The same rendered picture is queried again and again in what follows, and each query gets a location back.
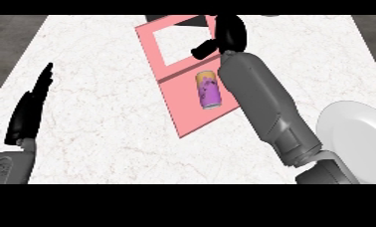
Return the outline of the white plate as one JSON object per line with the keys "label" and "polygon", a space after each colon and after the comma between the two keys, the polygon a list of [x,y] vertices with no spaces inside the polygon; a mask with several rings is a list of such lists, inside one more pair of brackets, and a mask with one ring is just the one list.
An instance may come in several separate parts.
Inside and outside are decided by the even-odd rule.
{"label": "white plate", "polygon": [[318,116],[315,134],[357,180],[376,184],[376,109],[352,101],[330,104]]}

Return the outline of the pink cardboard box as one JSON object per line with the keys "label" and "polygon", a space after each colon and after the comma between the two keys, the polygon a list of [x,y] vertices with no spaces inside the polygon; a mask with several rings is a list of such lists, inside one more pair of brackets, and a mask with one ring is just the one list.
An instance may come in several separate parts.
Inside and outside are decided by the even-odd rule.
{"label": "pink cardboard box", "polygon": [[211,53],[200,61],[193,56],[187,56],[178,62],[165,65],[153,33],[190,18],[193,15],[168,15],[136,28],[180,137],[184,137],[237,108],[237,102],[223,83],[218,83],[221,106],[205,110],[198,100],[195,76],[200,71],[217,71],[220,67],[218,52]]}

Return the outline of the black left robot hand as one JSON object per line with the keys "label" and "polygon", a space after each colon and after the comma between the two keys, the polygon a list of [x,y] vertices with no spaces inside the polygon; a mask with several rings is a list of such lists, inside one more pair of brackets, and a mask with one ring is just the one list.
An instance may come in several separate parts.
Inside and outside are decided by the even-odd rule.
{"label": "black left robot hand", "polygon": [[26,92],[12,113],[4,143],[16,145],[18,140],[35,138],[41,122],[44,100],[49,94],[53,64],[49,63],[37,79],[32,91]]}

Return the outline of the purple and yellow can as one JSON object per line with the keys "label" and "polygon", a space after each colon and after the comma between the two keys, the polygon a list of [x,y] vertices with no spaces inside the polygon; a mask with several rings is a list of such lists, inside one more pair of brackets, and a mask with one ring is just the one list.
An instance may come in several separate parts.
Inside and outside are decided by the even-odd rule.
{"label": "purple and yellow can", "polygon": [[200,107],[205,110],[217,108],[221,105],[221,97],[214,72],[199,72],[195,80]]}

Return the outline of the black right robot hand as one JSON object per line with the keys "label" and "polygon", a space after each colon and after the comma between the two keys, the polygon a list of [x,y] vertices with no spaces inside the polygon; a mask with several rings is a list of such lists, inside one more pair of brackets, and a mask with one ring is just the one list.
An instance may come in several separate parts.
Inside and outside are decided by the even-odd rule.
{"label": "black right robot hand", "polygon": [[217,15],[214,38],[190,50],[193,57],[202,60],[214,51],[242,52],[246,48],[246,30],[236,15]]}

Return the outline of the dark grey flat panel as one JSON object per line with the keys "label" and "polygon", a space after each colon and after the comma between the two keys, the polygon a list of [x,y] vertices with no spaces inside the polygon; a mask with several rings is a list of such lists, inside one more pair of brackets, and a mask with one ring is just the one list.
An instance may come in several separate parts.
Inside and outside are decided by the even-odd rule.
{"label": "dark grey flat panel", "polygon": [[203,15],[147,15],[146,19],[155,29],[174,25],[206,27]]}

